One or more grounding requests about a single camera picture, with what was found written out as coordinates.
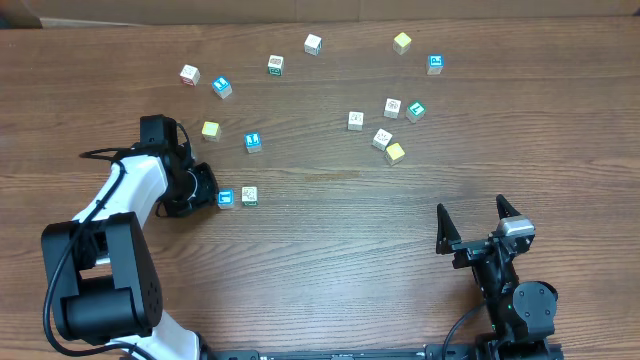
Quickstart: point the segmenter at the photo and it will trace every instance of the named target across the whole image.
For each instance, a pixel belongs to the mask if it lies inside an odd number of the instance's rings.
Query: brown tabletop
[[[140,116],[162,113],[222,187],[259,189],[256,208],[145,226],[165,310],[215,349],[443,341],[481,296],[470,269],[435,254],[436,205],[474,240],[495,229],[503,193],[537,226],[521,281],[560,293],[551,341],[569,359],[636,359],[639,40],[637,18],[0,31],[0,358],[62,358],[42,331],[40,234],[108,176],[80,152],[129,146]],[[446,64],[426,76],[433,53]],[[267,74],[271,54],[284,76]],[[180,83],[184,64],[197,87]],[[387,97],[427,116],[384,118]],[[362,132],[347,131],[349,111],[365,113]],[[221,124],[219,143],[204,121]],[[406,151],[394,167],[371,146],[379,128]],[[253,131],[263,151],[248,154]],[[483,313],[454,342],[490,330]]]

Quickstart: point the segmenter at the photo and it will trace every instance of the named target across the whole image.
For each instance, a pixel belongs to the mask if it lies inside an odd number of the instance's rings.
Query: wire
[[[111,345],[105,345],[105,346],[100,346],[93,349],[80,350],[80,351],[70,350],[62,346],[62,344],[60,344],[58,340],[56,340],[55,336],[53,335],[53,331],[51,329],[51,319],[50,319],[51,304],[53,302],[53,294],[55,292],[56,285],[58,284],[58,280],[60,279],[60,274],[62,273],[62,268],[64,267],[64,264],[67,262],[67,259],[71,254],[71,251],[73,250],[74,246],[78,242],[78,239],[86,229],[87,225],[104,208],[104,205],[107,203],[107,201],[109,201],[109,198],[111,198],[113,193],[117,190],[118,186],[124,179],[124,175],[126,173],[126,168],[124,167],[124,164],[122,164],[120,160],[114,160],[113,157],[101,156],[96,154],[104,153],[108,151],[120,151],[120,150],[122,149],[109,148],[109,149],[89,151],[89,152],[80,154],[81,158],[112,161],[113,163],[115,163],[120,167],[120,172],[118,173],[118,177],[116,178],[116,181],[113,183],[113,185],[111,185],[111,187],[109,187],[109,190],[107,190],[104,197],[97,202],[95,208],[89,213],[89,215],[84,219],[84,221],[80,224],[80,226],[78,226],[78,229],[76,229],[69,243],[64,248],[62,252],[62,256],[60,256],[60,260],[58,260],[58,265],[56,266],[56,269],[53,272],[53,275],[51,277],[51,281],[49,282],[49,287],[47,288],[47,295],[45,296],[44,308],[42,311],[42,324],[44,327],[44,334],[47,337],[49,344],[51,344],[51,346],[56,351],[66,356],[81,357],[81,356],[100,354],[100,353],[115,350],[115,349],[128,349],[130,353],[136,352],[146,360],[154,360],[153,357],[149,355],[149,353],[140,349],[137,345],[128,344],[128,343],[111,344]]]
[[[458,330],[460,325],[462,325],[462,323],[464,323],[468,318],[472,317],[473,315],[478,313],[478,311],[482,310],[484,308],[484,304],[485,302],[483,301],[480,305],[474,307],[466,314],[462,315],[462,317],[458,319],[458,321],[453,325],[451,330],[449,330],[449,334],[447,334],[447,337],[444,339],[444,344],[442,344],[442,360],[447,360],[447,347],[449,346],[451,338],[453,338],[453,334],[456,333],[456,330]]]

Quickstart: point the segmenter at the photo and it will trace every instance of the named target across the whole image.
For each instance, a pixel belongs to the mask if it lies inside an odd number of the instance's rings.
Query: small block
[[[362,124],[364,123],[364,113],[357,111],[349,111],[349,118],[347,119],[347,129],[362,131]]]
[[[249,154],[262,151],[262,141],[260,140],[260,134],[258,133],[245,134],[244,143],[247,146]]]
[[[384,116],[397,119],[398,114],[400,113],[400,105],[402,102],[400,100],[387,99],[387,103],[384,106]]]
[[[376,134],[376,136],[373,137],[372,145],[384,151],[387,148],[387,145],[389,145],[389,142],[391,141],[392,137],[393,135],[391,135],[391,133],[384,131],[383,129],[380,129],[378,130],[378,133]]]
[[[233,206],[233,189],[220,189],[220,192],[218,192],[218,207],[220,209],[231,209]]]
[[[404,159],[404,150],[402,150],[400,144],[395,143],[387,148],[385,158],[393,166]]]
[[[309,34],[309,36],[307,36],[307,40],[304,42],[304,52],[318,56],[320,49],[322,49],[322,38]]]
[[[196,86],[200,80],[200,71],[195,66],[185,65],[180,72],[180,79],[184,84]]]
[[[255,186],[247,186],[242,188],[242,205],[257,206],[258,205],[258,188]]]
[[[211,86],[213,87],[213,91],[222,99],[231,95],[231,92],[233,91],[231,89],[231,83],[224,76],[217,78],[211,83]]]
[[[282,76],[284,58],[282,56],[271,55],[269,57],[269,63],[267,64],[267,70],[271,75]]]
[[[427,113],[427,108],[422,105],[420,101],[414,101],[409,107],[407,107],[406,116],[412,123],[416,123],[416,121],[422,119],[424,114]]]
[[[409,51],[409,47],[411,47],[411,38],[407,34],[400,33],[393,39],[393,50],[398,54],[406,53]]]
[[[444,67],[442,55],[429,55],[427,61],[427,75],[439,75]]]
[[[218,123],[205,121],[202,126],[202,136],[208,141],[220,141],[222,130]]]

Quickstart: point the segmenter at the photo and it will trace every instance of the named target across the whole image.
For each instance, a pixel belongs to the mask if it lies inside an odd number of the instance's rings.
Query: wooden block
[[[427,61],[427,75],[440,75],[444,67],[444,58],[442,55],[429,55]]]
[[[200,80],[200,71],[195,66],[185,65],[180,72],[180,79],[184,84],[196,86]]]
[[[224,76],[220,76],[216,81],[211,83],[213,91],[220,96],[221,99],[231,95],[231,83]]]
[[[385,150],[385,153],[385,158],[391,166],[399,163],[400,161],[402,161],[402,159],[404,159],[404,150],[402,150],[402,147],[398,143],[389,146],[387,150]]]
[[[202,136],[208,141],[220,141],[220,134],[222,130],[220,129],[220,124],[205,121],[202,126]]]
[[[387,103],[384,106],[384,116],[397,119],[398,114],[400,114],[400,105],[402,102],[400,100],[387,99]]]
[[[304,52],[318,56],[320,49],[322,49],[322,38],[309,34],[309,36],[307,36],[307,40],[304,42]]]
[[[405,33],[400,33],[395,37],[395,39],[393,39],[393,50],[395,50],[400,55],[409,51],[410,47],[411,38]]]
[[[271,75],[282,76],[284,58],[282,56],[271,55],[269,57],[269,64],[267,64],[267,70]]]
[[[242,205],[258,206],[258,188],[255,186],[245,186],[242,188]]]
[[[427,108],[422,105],[422,103],[418,100],[414,101],[407,107],[406,116],[412,123],[416,123],[416,121],[422,119],[424,114],[427,113]]]
[[[376,136],[373,137],[373,146],[384,151],[387,148],[387,145],[389,145],[389,141],[391,141],[392,137],[393,135],[391,135],[391,133],[380,129]]]
[[[260,134],[258,133],[245,134],[244,143],[247,146],[249,154],[262,151],[262,141],[260,140]]]
[[[234,206],[233,189],[220,189],[218,192],[218,207],[220,209],[231,209]]]
[[[357,111],[349,111],[349,118],[347,119],[347,129],[362,131],[362,125],[364,123],[364,113]]]

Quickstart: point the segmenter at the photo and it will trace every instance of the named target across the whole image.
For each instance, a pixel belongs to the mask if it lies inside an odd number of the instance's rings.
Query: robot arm
[[[170,217],[187,216],[215,203],[215,177],[206,163],[195,166],[188,137],[178,144],[178,127],[162,115],[141,118],[140,142],[111,158],[111,175],[89,206],[72,221],[44,230],[42,250],[50,284],[64,249],[75,242],[51,289],[56,328],[66,340],[133,344],[158,360],[199,360],[201,350],[206,353],[197,334],[163,311],[162,289],[142,235],[158,201]],[[86,157],[105,159],[93,154]],[[107,263],[111,275],[82,278],[80,271]],[[132,355],[145,358],[142,353]]]

